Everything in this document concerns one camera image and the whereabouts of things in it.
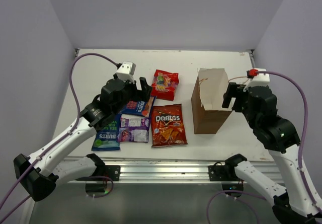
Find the blue Burts chilli bag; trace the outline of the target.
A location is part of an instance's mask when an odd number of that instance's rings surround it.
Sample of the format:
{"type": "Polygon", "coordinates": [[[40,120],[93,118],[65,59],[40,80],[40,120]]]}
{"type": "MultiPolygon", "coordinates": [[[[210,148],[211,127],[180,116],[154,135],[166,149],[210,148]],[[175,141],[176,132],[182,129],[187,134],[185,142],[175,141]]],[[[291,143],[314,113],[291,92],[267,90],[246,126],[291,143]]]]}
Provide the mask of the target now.
{"type": "Polygon", "coordinates": [[[127,105],[120,111],[120,114],[141,116],[149,118],[151,115],[151,109],[153,107],[155,97],[150,97],[148,102],[144,101],[129,101],[127,105]]]}

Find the red candy snack bag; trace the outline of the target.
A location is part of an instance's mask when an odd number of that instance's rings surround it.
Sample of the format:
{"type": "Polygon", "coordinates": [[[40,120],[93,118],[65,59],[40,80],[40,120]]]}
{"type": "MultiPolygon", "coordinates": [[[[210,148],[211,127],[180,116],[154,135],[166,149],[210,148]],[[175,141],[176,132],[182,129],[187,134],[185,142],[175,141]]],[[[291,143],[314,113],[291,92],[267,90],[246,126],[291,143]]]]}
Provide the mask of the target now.
{"type": "Polygon", "coordinates": [[[161,100],[173,101],[177,86],[179,84],[179,74],[157,69],[151,84],[151,96],[161,100]]]}

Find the purple snack bag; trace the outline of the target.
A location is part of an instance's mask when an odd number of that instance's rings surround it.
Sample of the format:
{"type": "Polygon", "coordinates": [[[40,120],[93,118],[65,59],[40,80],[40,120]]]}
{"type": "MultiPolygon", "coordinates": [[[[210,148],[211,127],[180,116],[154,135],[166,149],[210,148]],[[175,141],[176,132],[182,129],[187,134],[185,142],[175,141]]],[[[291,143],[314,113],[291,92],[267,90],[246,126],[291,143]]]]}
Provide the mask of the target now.
{"type": "Polygon", "coordinates": [[[118,142],[149,141],[150,120],[148,118],[120,118],[118,142]]]}

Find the brown paper bag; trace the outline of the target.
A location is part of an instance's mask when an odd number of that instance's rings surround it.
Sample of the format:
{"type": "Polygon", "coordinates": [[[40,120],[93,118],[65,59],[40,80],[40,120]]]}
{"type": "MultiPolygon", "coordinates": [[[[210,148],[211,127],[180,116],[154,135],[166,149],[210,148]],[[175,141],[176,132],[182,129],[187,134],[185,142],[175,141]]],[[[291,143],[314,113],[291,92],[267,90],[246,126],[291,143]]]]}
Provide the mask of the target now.
{"type": "Polygon", "coordinates": [[[232,113],[222,108],[228,76],[223,68],[200,68],[191,97],[195,134],[216,134],[232,113]]]}

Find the red Doritos chip bag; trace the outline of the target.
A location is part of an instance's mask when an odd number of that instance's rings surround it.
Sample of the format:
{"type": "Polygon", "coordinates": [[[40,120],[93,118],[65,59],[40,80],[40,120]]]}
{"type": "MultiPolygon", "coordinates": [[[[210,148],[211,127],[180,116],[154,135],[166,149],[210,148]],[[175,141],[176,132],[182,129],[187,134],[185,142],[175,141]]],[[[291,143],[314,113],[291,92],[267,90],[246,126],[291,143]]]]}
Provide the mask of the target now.
{"type": "Polygon", "coordinates": [[[187,145],[182,104],[153,106],[151,130],[152,148],[187,145]]]}

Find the blue-green Burts sea salt bag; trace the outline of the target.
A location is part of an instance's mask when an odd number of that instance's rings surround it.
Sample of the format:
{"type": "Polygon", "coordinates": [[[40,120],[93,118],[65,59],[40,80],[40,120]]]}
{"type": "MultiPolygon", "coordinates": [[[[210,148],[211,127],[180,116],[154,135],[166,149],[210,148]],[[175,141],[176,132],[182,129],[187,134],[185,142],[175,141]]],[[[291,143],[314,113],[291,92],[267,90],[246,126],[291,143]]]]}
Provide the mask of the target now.
{"type": "Polygon", "coordinates": [[[111,123],[109,123],[96,134],[95,140],[92,145],[92,151],[99,152],[120,150],[120,144],[118,140],[120,117],[121,114],[116,115],[111,123]]]}

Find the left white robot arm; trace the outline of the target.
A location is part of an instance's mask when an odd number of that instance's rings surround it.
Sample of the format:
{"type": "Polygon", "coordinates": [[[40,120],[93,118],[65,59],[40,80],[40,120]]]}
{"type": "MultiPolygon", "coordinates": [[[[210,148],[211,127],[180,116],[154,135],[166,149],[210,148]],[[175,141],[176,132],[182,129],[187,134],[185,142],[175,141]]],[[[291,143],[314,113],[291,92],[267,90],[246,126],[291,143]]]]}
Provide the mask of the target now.
{"type": "Polygon", "coordinates": [[[14,159],[17,180],[34,201],[48,197],[59,184],[79,178],[99,180],[104,176],[105,164],[96,154],[88,154],[71,164],[63,164],[62,160],[111,123],[128,102],[149,100],[152,87],[143,77],[139,81],[141,89],[136,82],[114,76],[78,113],[70,127],[38,151],[14,159]]]}

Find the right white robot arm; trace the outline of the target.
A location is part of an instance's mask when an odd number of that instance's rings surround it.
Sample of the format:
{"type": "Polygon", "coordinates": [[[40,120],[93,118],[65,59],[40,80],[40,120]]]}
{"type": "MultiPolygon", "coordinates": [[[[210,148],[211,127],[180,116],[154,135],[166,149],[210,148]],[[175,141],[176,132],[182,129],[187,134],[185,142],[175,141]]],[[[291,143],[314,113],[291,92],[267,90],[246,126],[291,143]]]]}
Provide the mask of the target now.
{"type": "Polygon", "coordinates": [[[277,114],[277,97],[268,86],[247,88],[229,83],[223,95],[223,108],[235,99],[232,110],[242,113],[255,137],[273,158],[283,180],[281,186],[272,181],[241,154],[225,160],[226,178],[246,181],[271,205],[274,216],[280,223],[316,223],[321,217],[317,209],[321,198],[314,194],[317,203],[311,200],[301,174],[298,151],[300,139],[295,126],[277,114]]]}

